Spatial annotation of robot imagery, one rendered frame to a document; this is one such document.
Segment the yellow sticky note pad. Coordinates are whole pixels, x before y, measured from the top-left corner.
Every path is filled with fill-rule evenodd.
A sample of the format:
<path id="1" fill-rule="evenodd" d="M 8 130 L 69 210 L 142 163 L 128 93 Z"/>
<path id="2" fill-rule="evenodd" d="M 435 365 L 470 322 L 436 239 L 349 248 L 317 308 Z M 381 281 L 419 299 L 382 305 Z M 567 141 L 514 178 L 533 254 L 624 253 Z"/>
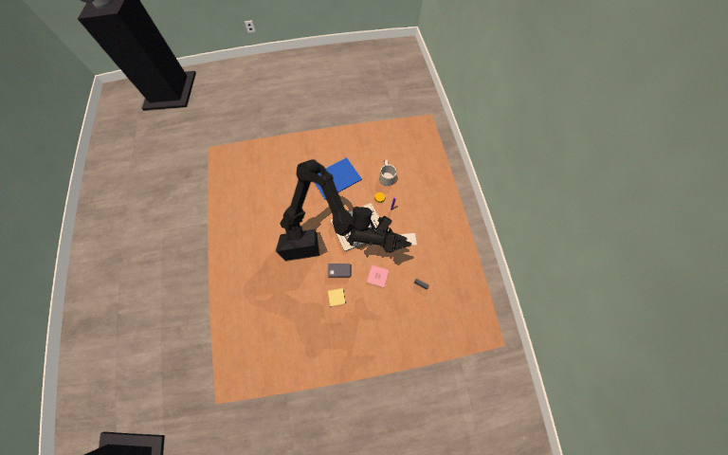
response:
<path id="1" fill-rule="evenodd" d="M 343 288 L 328 291 L 330 306 L 345 304 Z"/>

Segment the cream sheet of paper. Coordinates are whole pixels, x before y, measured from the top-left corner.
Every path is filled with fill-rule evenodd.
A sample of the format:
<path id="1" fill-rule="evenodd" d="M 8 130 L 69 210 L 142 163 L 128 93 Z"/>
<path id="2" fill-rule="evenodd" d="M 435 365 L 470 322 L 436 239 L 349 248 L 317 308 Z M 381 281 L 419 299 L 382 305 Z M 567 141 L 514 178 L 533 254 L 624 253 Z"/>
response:
<path id="1" fill-rule="evenodd" d="M 411 242 L 413 246 L 414 246 L 414 245 L 417 245 L 417 244 L 416 244 L 416 238 L 415 238 L 415 233 L 408 233 L 408 234 L 399 234 L 399 235 L 402 235 L 402 236 L 405 236 L 405 237 L 407 237 L 407 238 L 408 238 L 408 239 L 407 239 L 407 241 L 408 241 L 408 242 Z"/>

